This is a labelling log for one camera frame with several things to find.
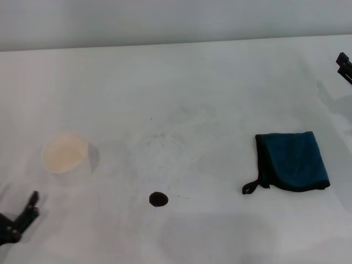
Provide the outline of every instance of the white wall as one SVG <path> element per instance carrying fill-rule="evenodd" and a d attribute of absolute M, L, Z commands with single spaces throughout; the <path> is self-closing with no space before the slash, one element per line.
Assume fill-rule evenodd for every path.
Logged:
<path fill-rule="evenodd" d="M 351 33 L 351 0 L 0 0 L 0 51 Z"/>

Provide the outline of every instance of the dark round object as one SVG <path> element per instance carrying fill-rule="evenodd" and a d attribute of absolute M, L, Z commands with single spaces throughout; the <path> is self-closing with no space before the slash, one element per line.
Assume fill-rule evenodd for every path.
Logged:
<path fill-rule="evenodd" d="M 156 191 L 149 196 L 149 203 L 155 207 L 164 206 L 168 202 L 169 202 L 169 198 L 162 192 Z"/>

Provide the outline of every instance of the folded towel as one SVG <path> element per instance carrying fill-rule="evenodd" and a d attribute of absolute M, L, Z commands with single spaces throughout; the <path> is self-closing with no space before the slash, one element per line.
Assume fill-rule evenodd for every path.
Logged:
<path fill-rule="evenodd" d="M 313 132 L 256 135 L 255 139 L 258 180 L 244 185 L 243 194 L 253 193 L 259 184 L 296 192 L 330 186 Z"/>

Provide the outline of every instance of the white tabletop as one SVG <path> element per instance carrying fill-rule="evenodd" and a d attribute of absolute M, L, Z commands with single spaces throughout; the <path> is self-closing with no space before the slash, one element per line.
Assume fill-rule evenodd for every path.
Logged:
<path fill-rule="evenodd" d="M 2 263 L 328 264 L 352 259 L 351 36 L 0 53 L 0 212 L 41 216 Z M 51 135 L 92 144 L 62 186 Z M 258 187 L 254 136 L 312 130 L 331 187 Z M 149 195 L 169 203 L 155 208 Z"/>

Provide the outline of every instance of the teal cloth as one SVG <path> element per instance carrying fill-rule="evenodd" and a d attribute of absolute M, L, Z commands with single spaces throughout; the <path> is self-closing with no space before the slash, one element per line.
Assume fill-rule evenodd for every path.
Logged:
<path fill-rule="evenodd" d="M 246 184 L 243 194 L 250 194 L 258 185 L 283 190 L 323 190 L 330 186 L 318 144 L 313 132 L 297 134 L 256 135 L 258 180 Z"/>

